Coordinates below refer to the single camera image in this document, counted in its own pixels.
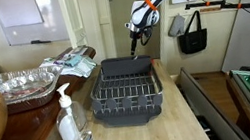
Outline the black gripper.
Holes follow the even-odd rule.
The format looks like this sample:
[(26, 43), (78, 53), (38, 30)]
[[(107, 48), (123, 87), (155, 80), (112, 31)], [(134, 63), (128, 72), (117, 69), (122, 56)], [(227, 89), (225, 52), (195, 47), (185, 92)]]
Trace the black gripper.
[(135, 54), (137, 40), (141, 41), (141, 45), (145, 46), (152, 35), (152, 28), (150, 26), (144, 27), (143, 29), (136, 29), (134, 28), (133, 24), (126, 23), (125, 27), (130, 30), (130, 38), (132, 39), (131, 43), (131, 52), (130, 54), (133, 56)]

